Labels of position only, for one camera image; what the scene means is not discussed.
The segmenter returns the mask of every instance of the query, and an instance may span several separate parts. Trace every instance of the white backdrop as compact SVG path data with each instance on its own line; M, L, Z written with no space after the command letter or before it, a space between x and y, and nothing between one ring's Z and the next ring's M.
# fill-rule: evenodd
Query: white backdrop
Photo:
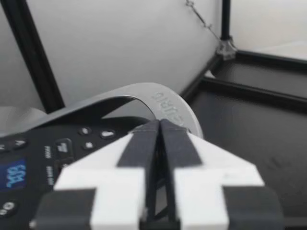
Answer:
M238 48L307 59L307 0L232 0Z
M181 92L217 41L185 0L27 0L66 105L136 82ZM220 34L221 1L195 0Z
M0 106L44 110L1 4Z

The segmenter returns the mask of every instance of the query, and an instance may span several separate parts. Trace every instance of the black keypad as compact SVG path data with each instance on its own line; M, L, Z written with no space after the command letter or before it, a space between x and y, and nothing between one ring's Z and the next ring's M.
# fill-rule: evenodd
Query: black keypad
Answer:
M92 133L92 130L89 127L82 127L79 129L79 134L82 136L87 136Z
M73 158L66 158L60 161L56 161L56 167L58 169L58 173L61 173L62 169L69 166L71 163L73 163Z
M7 201L0 206L0 219L8 218L17 212L18 204L15 201Z
M95 148L95 144L91 141L87 141L82 145L84 150L93 150Z
M22 149L24 148L26 145L28 144L27 140L25 138L18 138L18 139L15 139L11 145L12 145L12 148L14 150L16 149Z
M111 129L106 129L106 130L100 131L100 137L102 139L110 139L110 138L115 137L115 135L116 135L115 131L111 130Z
M55 142L57 159L73 157L72 143L68 138L60 139Z
M5 152L8 152L10 149L9 149L9 144L6 143L6 142L0 142L0 154L1 153L5 153Z

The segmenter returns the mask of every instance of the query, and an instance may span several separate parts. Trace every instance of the blue lcd display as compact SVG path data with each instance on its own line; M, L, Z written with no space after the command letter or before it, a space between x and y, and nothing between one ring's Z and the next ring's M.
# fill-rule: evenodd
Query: blue lcd display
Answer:
M0 164L0 189L25 187L25 160L21 159L7 164Z

